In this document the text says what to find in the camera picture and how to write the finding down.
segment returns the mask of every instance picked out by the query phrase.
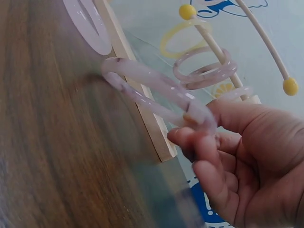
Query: blue pattern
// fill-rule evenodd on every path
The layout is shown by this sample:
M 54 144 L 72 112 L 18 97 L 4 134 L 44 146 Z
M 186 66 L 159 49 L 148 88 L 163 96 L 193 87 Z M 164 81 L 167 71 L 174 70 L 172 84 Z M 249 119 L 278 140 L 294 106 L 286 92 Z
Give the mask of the blue pattern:
M 248 7 L 250 9 L 260 8 L 260 7 L 267 7 L 268 2 L 266 0 L 262 0 L 262 1 L 263 1 L 263 4 L 260 4 L 260 5 L 257 5 L 257 6 L 250 6 L 249 5 Z M 195 0 L 190 0 L 191 5 L 193 5 L 194 2 L 195 2 Z M 205 6 L 205 9 L 198 10 L 197 16 L 201 17 L 201 18 L 213 18 L 213 17 L 216 17 L 222 11 L 222 12 L 234 15 L 234 16 L 246 17 L 245 14 L 238 14 L 236 12 L 231 11 L 231 9 L 240 9 L 240 7 L 236 4 L 234 4 L 230 0 L 223 0 L 222 2 L 220 2 L 218 4 Z

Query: wooden frame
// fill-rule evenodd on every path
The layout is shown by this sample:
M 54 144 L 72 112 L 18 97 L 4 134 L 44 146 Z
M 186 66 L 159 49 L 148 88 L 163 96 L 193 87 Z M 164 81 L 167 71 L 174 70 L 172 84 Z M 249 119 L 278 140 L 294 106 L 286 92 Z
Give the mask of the wooden frame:
M 117 57 L 136 60 L 119 21 L 109 5 L 110 1 L 111 0 L 95 0 L 95 5 L 108 30 L 114 52 Z M 154 100 L 149 88 L 128 78 L 126 78 L 126 81 L 137 91 Z M 143 109 L 140 106 L 137 107 L 161 162 L 175 157 L 177 151 L 175 146 L 167 139 L 168 129 L 164 120 L 149 110 Z

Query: white ring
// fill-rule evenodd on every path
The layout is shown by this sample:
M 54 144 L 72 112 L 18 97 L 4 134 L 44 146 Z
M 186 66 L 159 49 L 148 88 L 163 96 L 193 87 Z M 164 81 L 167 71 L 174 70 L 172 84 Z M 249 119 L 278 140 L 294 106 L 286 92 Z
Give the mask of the white ring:
M 91 48 L 100 55 L 109 55 L 112 51 L 112 44 L 104 22 L 92 0 L 81 0 L 81 3 L 89 13 L 98 33 L 86 18 L 77 0 L 63 0 L 63 3 L 74 25 Z

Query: table surface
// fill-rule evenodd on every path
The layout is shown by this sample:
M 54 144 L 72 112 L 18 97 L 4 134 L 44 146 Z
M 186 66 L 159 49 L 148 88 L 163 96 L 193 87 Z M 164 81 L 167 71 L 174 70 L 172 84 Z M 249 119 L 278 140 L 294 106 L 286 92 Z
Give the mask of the table surface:
M 0 1 L 0 227 L 202 226 L 103 59 L 62 0 Z

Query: yellow bead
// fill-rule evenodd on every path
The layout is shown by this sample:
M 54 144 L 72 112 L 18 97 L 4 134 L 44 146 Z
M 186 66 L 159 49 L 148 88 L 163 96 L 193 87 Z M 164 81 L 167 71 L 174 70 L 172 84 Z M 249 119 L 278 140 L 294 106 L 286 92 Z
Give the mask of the yellow bead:
M 185 4 L 180 7 L 179 13 L 184 20 L 190 20 L 192 16 L 196 15 L 196 10 L 192 5 Z
M 294 96 L 299 91 L 299 85 L 294 78 L 290 77 L 290 78 L 284 80 L 283 89 L 287 95 Z

